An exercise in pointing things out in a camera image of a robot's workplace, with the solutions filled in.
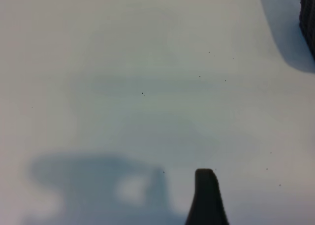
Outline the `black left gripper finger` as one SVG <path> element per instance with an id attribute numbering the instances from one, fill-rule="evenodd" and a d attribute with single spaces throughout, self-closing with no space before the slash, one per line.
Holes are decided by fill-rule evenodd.
<path id="1" fill-rule="evenodd" d="M 228 225 L 218 179 L 211 169 L 195 171 L 195 190 L 187 225 Z"/>

